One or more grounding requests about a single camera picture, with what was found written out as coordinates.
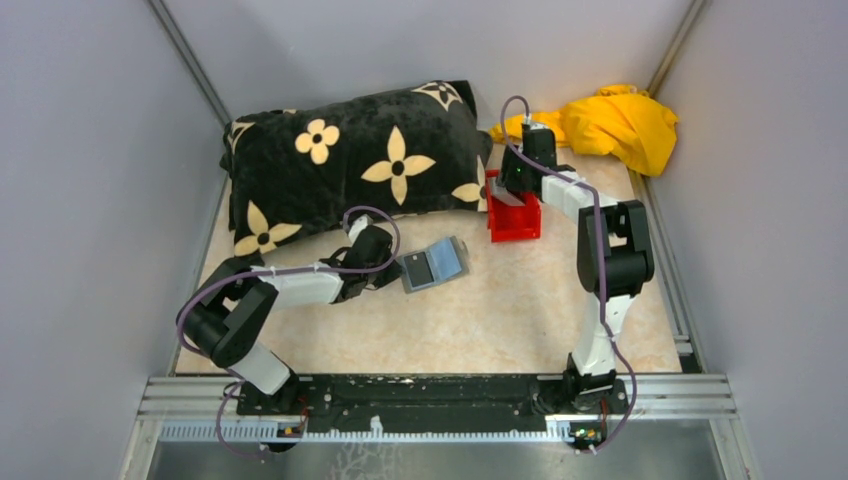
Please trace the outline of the black credit card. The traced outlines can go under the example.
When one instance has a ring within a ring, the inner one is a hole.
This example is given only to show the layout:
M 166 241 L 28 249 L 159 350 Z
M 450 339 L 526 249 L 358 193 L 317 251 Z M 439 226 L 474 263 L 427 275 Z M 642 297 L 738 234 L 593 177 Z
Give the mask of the black credit card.
M 404 263 L 411 288 L 422 288 L 434 281 L 434 276 L 425 254 L 408 255 L 404 258 Z

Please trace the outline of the grey leather card holder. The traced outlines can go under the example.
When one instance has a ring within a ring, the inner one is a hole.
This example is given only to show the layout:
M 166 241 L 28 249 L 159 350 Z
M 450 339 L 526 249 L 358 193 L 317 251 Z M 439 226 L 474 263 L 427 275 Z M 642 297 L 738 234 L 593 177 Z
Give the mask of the grey leather card holder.
M 426 255 L 434 276 L 434 281 L 422 288 L 413 289 L 410 287 L 409 279 L 407 278 L 404 258 L 408 255 L 419 253 Z M 401 280 L 404 291 L 407 294 L 434 288 L 470 273 L 467 246 L 456 236 L 445 237 L 427 248 L 404 254 L 399 258 L 399 264 L 403 269 Z

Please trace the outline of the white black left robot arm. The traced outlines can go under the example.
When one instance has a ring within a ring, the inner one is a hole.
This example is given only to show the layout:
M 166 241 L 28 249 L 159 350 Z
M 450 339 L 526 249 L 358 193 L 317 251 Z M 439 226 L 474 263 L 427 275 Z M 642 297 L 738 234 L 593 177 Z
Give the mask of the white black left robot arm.
M 292 411 L 300 399 L 298 376 L 259 340 L 270 314 L 343 303 L 400 274 L 393 257 L 395 239 L 388 231 L 365 225 L 352 228 L 348 237 L 349 246 L 305 267 L 277 269 L 241 258 L 225 260 L 179 313 L 183 340 L 260 392 L 273 412 Z

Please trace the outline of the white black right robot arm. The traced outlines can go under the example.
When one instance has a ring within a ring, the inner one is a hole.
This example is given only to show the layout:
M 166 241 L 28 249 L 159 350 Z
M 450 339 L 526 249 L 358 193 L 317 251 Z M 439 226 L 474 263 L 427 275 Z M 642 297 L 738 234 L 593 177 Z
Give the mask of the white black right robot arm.
M 555 135 L 537 122 L 522 125 L 519 144 L 507 144 L 496 186 L 502 198 L 534 196 L 577 228 L 576 268 L 587 303 L 562 398 L 572 410 L 588 412 L 616 395 L 617 339 L 630 306 L 654 276 L 646 209 L 638 200 L 605 195 L 558 165 Z

